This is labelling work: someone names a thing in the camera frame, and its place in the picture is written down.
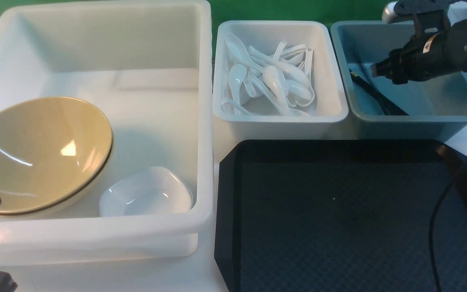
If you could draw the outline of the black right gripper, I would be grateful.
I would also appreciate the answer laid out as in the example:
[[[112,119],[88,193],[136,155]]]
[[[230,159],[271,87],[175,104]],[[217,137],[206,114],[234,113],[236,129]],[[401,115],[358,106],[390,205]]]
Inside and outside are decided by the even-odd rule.
[[[371,66],[372,77],[385,77],[395,85],[424,82],[461,71],[455,61],[461,34],[457,31],[413,35],[404,47]]]

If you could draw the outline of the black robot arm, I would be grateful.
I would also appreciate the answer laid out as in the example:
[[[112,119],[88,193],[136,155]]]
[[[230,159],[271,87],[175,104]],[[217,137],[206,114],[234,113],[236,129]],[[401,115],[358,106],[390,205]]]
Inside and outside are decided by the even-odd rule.
[[[467,72],[467,19],[450,25],[443,11],[417,14],[413,26],[415,33],[404,47],[371,66],[372,77],[401,85]]]

